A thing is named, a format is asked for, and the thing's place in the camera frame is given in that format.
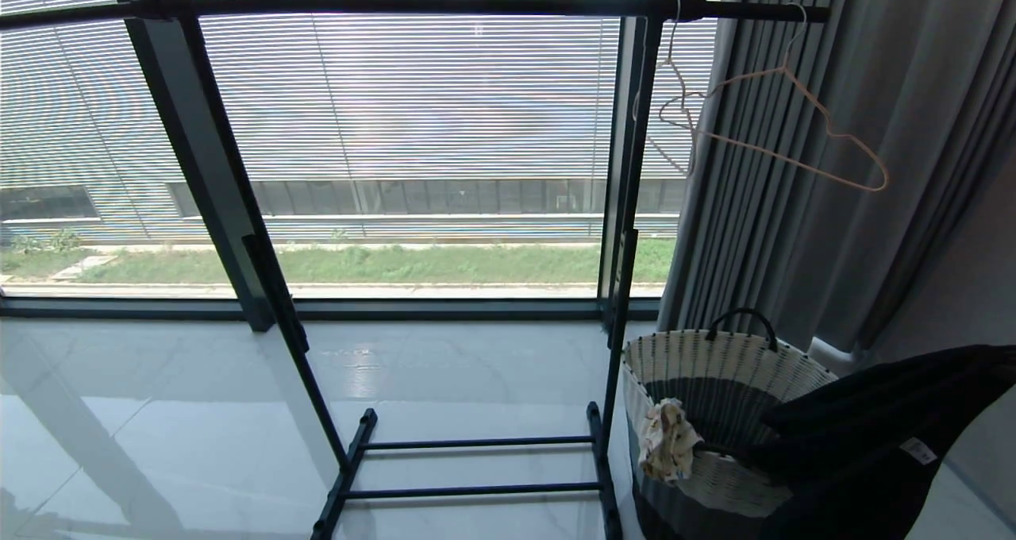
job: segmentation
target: pink hanger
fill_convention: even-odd
[[[850,135],[849,133],[836,133],[836,132],[834,132],[833,128],[832,128],[832,118],[829,116],[829,110],[827,110],[825,108],[825,106],[823,106],[818,101],[818,98],[816,98],[816,96],[814,96],[811,92],[809,92],[808,87],[805,86],[805,84],[802,83],[802,81],[800,79],[798,79],[798,76],[793,75],[793,72],[791,72],[791,70],[789,68],[790,48],[793,46],[793,43],[798,40],[798,38],[800,38],[801,35],[804,34],[805,31],[807,29],[807,25],[808,25],[808,12],[806,12],[805,8],[802,5],[800,5],[800,4],[797,4],[797,3],[790,3],[790,4],[791,5],[797,5],[798,8],[801,8],[801,12],[805,15],[804,16],[804,25],[801,27],[801,29],[798,31],[797,34],[795,34],[793,38],[791,38],[790,42],[786,45],[786,53],[783,55],[783,65],[781,65],[779,67],[776,67],[776,68],[771,68],[771,69],[766,69],[766,70],[758,70],[757,72],[745,73],[745,74],[742,74],[742,75],[734,76],[731,79],[727,79],[725,81],[721,81],[720,83],[715,84],[715,86],[713,86],[713,88],[711,88],[707,94],[703,94],[701,92],[688,92],[688,88],[687,88],[687,86],[685,84],[685,78],[682,77],[681,70],[678,70],[678,67],[674,63],[674,59],[673,59],[673,53],[674,53],[674,31],[677,29],[677,23],[675,23],[675,28],[671,31],[671,47],[670,47],[670,49],[668,49],[666,60],[663,61],[662,66],[671,66],[671,69],[673,69],[674,73],[677,74],[678,80],[681,81],[681,95],[680,96],[676,96],[676,98],[673,98],[670,101],[668,101],[666,103],[664,103],[663,106],[661,108],[659,108],[659,112],[657,113],[657,117],[659,118],[660,121],[663,121],[664,123],[669,123],[669,124],[677,126],[677,127],[682,127],[683,129],[688,129],[688,130],[693,131],[695,133],[702,133],[703,135],[707,135],[707,136],[712,137],[712,138],[714,138],[714,139],[716,139],[718,141],[723,141],[723,142],[729,143],[732,145],[744,146],[747,149],[751,149],[751,151],[758,152],[758,153],[761,153],[761,154],[766,154],[767,156],[772,157],[774,159],[778,159],[778,160],[784,161],[784,162],[786,162],[786,163],[788,163],[790,165],[800,167],[800,168],[804,169],[805,171],[809,171],[811,173],[815,173],[816,175],[820,175],[821,177],[825,177],[827,179],[831,179],[832,181],[836,181],[838,183],[844,184],[844,185],[849,186],[849,187],[853,187],[855,189],[860,189],[860,190],[868,191],[868,192],[878,192],[878,191],[884,190],[886,187],[889,186],[889,171],[888,171],[888,169],[886,169],[885,163],[883,163],[883,161],[879,158],[878,154],[876,154],[875,152],[873,152],[870,148],[870,146],[866,145],[860,138],[856,138],[853,135]],[[817,169],[815,167],[811,167],[809,165],[805,165],[805,164],[801,163],[798,160],[790,159],[790,158],[788,158],[786,156],[783,156],[783,154],[778,154],[778,153],[775,153],[775,152],[771,152],[769,149],[763,148],[762,146],[753,145],[753,144],[745,143],[745,142],[742,142],[742,141],[737,141],[737,140],[735,140],[733,138],[724,137],[723,135],[717,135],[715,133],[710,133],[708,131],[703,131],[700,128],[698,128],[698,121],[695,122],[695,126],[694,127],[692,126],[691,112],[689,112],[689,110],[687,108],[685,108],[685,100],[688,99],[689,96],[700,96],[700,98],[708,99],[708,98],[711,98],[711,96],[716,95],[716,93],[719,92],[722,87],[725,87],[725,86],[727,86],[727,85],[729,85],[732,83],[737,83],[737,81],[743,81],[745,79],[751,79],[751,78],[755,78],[755,77],[762,77],[762,76],[765,76],[765,75],[771,75],[771,74],[776,74],[776,73],[783,74],[784,76],[786,76],[787,79],[789,79],[791,81],[791,83],[793,83],[795,88],[797,88],[798,92],[800,92],[802,95],[804,95],[805,98],[809,102],[811,102],[811,104],[813,106],[815,106],[815,109],[817,109],[819,111],[819,113],[821,113],[822,116],[825,117],[825,124],[826,124],[825,131],[826,131],[826,135],[828,135],[829,137],[834,138],[834,139],[847,139],[848,141],[852,142],[854,145],[859,146],[859,148],[861,151],[865,152],[865,154],[867,154],[867,156],[869,158],[871,158],[872,161],[874,161],[875,165],[878,166],[879,171],[882,172],[882,184],[880,184],[877,187],[871,187],[871,186],[868,186],[868,185],[863,185],[861,183],[854,183],[853,181],[848,181],[848,179],[843,179],[842,177],[837,177],[836,175],[833,175],[831,173],[826,173],[825,171],[822,171],[821,169]],[[681,102],[681,110],[685,113],[685,117],[688,120],[687,124],[677,123],[676,121],[671,121],[671,120],[669,120],[669,119],[666,119],[666,118],[663,117],[664,110],[666,110],[666,108],[670,107],[675,102]],[[649,139],[649,142],[652,143],[653,146],[657,146],[657,149],[658,149],[658,145],[656,145],[654,141],[652,141],[651,139]],[[689,167],[689,170],[688,170],[688,175],[691,175],[691,173],[694,171],[694,168],[695,168],[695,163],[694,162],[695,162],[696,151],[697,149],[696,149],[696,145],[695,145],[695,137],[692,137],[692,156],[691,156],[690,167]],[[668,161],[671,161],[671,159],[668,158],[665,155],[663,157],[666,158]]]

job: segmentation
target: gray curtain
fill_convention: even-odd
[[[861,192],[701,138],[657,323],[701,327],[751,306],[801,348],[813,337],[867,348],[937,256],[1016,133],[1016,0],[743,0],[831,5],[791,67],[839,131],[887,163]],[[725,23],[713,79],[778,65],[793,23]],[[875,183],[867,156],[825,136],[779,76],[708,102],[713,131]],[[747,321],[729,323],[744,329]]]

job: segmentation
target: laundry basket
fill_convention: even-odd
[[[717,331],[723,320],[739,313],[759,319],[768,339]],[[759,417],[836,376],[804,352],[777,341],[765,316],[739,308],[715,319],[708,331],[664,332],[630,342],[622,378],[631,436],[638,435],[650,408],[674,398],[682,402],[685,416],[704,438],[695,447],[689,478],[677,482],[683,496],[705,508],[762,519],[791,494],[743,460],[748,447],[776,437]],[[639,439],[630,439],[629,446],[633,471],[641,472],[635,461]],[[636,474],[637,481],[643,476]],[[663,484],[653,483],[658,497]],[[652,503],[658,508],[666,501],[656,498]]]

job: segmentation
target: floor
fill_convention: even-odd
[[[632,324],[632,336],[651,324]],[[602,400],[592,323],[308,323],[339,431],[377,440],[583,434]],[[0,321],[0,537],[306,538],[334,458],[276,333],[239,323]],[[611,457],[639,539],[623,412]],[[592,480],[585,448],[371,454],[359,488]],[[342,539],[595,539],[595,495],[357,501]],[[942,471],[913,539],[1013,539]]]

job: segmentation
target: white tag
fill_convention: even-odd
[[[899,447],[910,454],[910,457],[913,457],[922,465],[928,465],[938,459],[936,454],[925,444],[925,441],[917,437],[906,439]]]

